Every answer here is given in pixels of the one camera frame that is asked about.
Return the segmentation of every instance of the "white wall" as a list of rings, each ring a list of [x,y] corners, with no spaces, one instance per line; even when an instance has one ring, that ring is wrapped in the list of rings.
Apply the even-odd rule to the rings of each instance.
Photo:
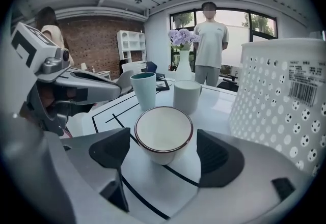
[[[205,1],[197,1],[178,5],[156,14],[153,14],[145,22],[146,52],[147,59],[157,64],[159,73],[165,73],[171,63],[170,40],[167,36],[170,30],[170,14],[191,9],[199,9]],[[261,5],[259,3],[238,0],[216,0],[213,1],[217,7],[250,9],[271,17],[276,17],[279,38],[308,37],[309,30],[302,21],[297,21],[288,15]]]

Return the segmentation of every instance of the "purple flowers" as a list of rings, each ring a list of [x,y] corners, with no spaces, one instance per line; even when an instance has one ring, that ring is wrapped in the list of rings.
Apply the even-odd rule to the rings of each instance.
[[[192,34],[187,29],[170,30],[169,37],[172,39],[172,45],[176,46],[180,50],[183,46],[188,43],[192,44],[193,42],[199,42],[200,37],[198,35]]]

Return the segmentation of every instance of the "bowl rim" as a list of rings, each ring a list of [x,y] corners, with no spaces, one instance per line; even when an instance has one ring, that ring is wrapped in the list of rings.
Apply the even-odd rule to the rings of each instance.
[[[189,135],[189,137],[187,138],[187,140],[186,140],[182,145],[180,145],[180,146],[178,146],[178,147],[176,147],[176,148],[174,148],[174,149],[170,149],[170,150],[156,150],[156,149],[153,149],[153,148],[148,147],[146,144],[144,144],[144,143],[140,140],[140,138],[139,138],[139,136],[138,136],[138,133],[137,133],[137,124],[138,124],[139,119],[140,119],[144,114],[146,114],[147,112],[149,112],[149,111],[151,111],[151,110],[154,110],[154,109],[157,109],[157,108],[162,108],[162,107],[172,108],[172,109],[178,110],[178,111],[180,111],[181,113],[183,113],[183,114],[188,118],[188,120],[189,120],[189,122],[190,122],[190,127],[191,127],[190,135]],[[138,142],[142,147],[144,147],[146,150],[149,150],[150,152],[154,152],[154,153],[171,153],[171,152],[175,152],[175,151],[180,150],[181,148],[183,148],[184,146],[186,146],[186,145],[190,142],[191,138],[193,137],[193,132],[194,132],[194,126],[193,126],[193,123],[192,123],[190,117],[189,117],[187,114],[185,114],[183,111],[181,111],[181,110],[179,110],[179,109],[177,109],[177,108],[174,108],[174,107],[172,107],[172,106],[157,106],[157,107],[151,108],[151,109],[149,109],[149,110],[143,112],[143,113],[138,117],[138,119],[137,119],[137,121],[136,121],[136,123],[135,123],[135,125],[134,125],[134,133],[135,133],[135,136],[136,136],[137,142]]]

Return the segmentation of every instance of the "sticker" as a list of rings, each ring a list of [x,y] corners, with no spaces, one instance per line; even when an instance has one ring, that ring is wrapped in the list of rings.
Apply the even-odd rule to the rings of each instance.
[[[317,89],[326,83],[326,62],[290,61],[288,73],[288,96],[307,106],[313,106]]]

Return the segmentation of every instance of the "light blue cup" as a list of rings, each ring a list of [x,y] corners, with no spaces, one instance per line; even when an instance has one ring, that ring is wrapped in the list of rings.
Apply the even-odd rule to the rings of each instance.
[[[156,74],[140,73],[130,77],[133,90],[143,111],[155,107]]]

